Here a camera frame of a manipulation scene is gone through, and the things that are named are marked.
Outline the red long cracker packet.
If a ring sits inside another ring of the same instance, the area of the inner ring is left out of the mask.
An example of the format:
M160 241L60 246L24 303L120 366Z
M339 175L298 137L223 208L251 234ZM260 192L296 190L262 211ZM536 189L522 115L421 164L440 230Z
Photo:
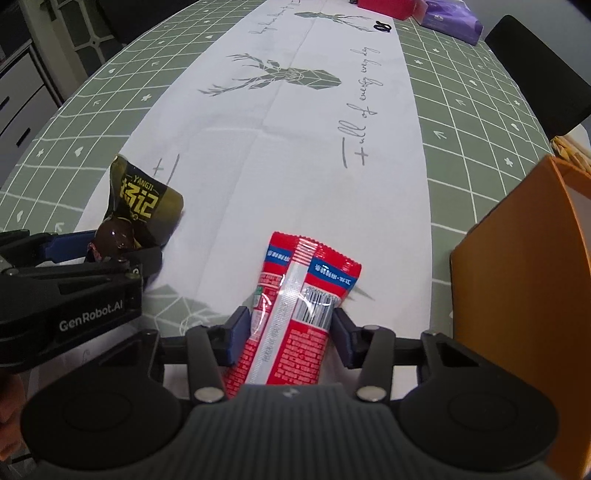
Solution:
M250 335L223 374L226 394L244 385L314 385L332 313L356 285L359 262L317 240L274 232L252 301Z

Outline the black yellow snack bag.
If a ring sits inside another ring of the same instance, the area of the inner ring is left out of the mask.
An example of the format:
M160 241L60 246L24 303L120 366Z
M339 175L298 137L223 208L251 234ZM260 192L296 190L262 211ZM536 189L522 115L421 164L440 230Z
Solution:
M118 155L110 165L107 210L88 245L89 253L103 262L135 250L162 248L183 207L179 192Z

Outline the orange white cardboard box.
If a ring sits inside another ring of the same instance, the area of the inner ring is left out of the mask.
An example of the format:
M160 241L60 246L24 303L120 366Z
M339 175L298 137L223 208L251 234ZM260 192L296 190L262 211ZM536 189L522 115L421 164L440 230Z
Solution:
M547 156L451 253L454 337L542 391L547 457L590 473L590 176Z

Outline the stack of folded cloths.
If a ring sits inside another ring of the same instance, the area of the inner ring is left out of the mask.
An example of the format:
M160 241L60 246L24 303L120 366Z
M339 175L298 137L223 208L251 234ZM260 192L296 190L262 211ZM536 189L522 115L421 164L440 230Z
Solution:
M570 136L555 136L551 140L552 149L556 156L578 169L590 174L590 150L577 143Z

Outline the black chair right side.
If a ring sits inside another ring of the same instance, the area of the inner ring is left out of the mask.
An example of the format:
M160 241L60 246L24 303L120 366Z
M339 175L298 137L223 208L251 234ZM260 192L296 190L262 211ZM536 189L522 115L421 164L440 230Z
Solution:
M590 116L590 85L515 17L502 17L485 42L548 139L569 133Z

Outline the pink red box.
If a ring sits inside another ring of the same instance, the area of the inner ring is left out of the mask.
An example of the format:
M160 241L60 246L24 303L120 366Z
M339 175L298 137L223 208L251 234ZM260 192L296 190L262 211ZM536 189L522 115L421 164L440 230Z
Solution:
M362 9L397 19L407 20L415 11L416 0L359 0Z

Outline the purple tissue pack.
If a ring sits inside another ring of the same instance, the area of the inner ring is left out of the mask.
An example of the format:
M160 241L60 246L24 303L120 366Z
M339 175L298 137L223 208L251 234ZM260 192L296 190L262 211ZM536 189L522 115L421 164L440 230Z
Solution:
M464 1L417 1L413 12L416 22L469 45L476 46L483 25Z

